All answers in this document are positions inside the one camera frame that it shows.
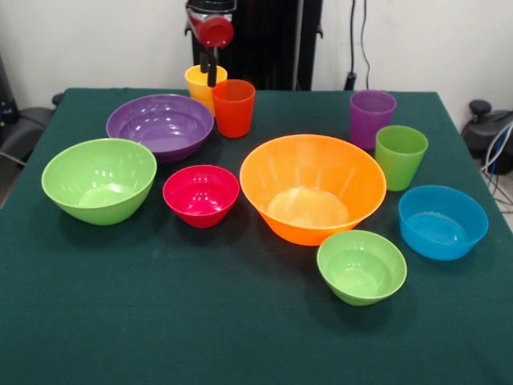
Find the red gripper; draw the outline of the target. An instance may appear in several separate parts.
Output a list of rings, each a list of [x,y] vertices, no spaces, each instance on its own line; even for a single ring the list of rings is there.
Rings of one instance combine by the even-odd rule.
[[[208,48],[200,53],[200,71],[208,73],[208,86],[217,83],[216,47],[225,48],[234,35],[232,23],[220,14],[207,14],[203,17],[189,16],[189,25],[199,43]]]

